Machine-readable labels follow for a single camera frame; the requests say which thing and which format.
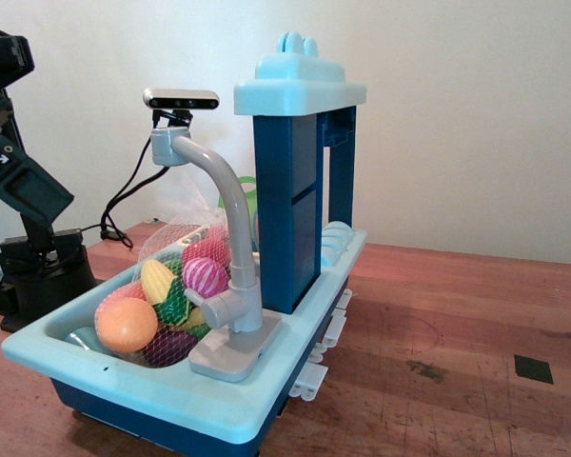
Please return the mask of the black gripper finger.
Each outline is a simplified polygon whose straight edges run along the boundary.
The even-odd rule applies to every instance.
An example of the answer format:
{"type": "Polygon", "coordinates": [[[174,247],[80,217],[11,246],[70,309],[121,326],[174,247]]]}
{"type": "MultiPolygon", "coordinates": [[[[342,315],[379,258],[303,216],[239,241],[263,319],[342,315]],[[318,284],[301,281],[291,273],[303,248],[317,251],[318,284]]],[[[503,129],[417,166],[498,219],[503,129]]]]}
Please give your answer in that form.
{"type": "Polygon", "coordinates": [[[30,158],[0,135],[0,200],[37,224],[52,224],[74,196],[30,158]]]}

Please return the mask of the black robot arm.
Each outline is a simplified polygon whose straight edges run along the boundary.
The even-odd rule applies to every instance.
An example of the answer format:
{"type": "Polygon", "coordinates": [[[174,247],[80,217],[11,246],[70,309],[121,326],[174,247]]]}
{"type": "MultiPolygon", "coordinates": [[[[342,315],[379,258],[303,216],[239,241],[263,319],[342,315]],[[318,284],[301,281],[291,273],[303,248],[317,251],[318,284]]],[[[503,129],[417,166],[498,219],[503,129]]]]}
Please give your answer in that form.
{"type": "Polygon", "coordinates": [[[25,151],[7,87],[31,73],[28,40],[0,30],[0,200],[25,235],[0,245],[1,328],[15,332],[95,287],[82,231],[52,224],[73,195],[25,151]]]}

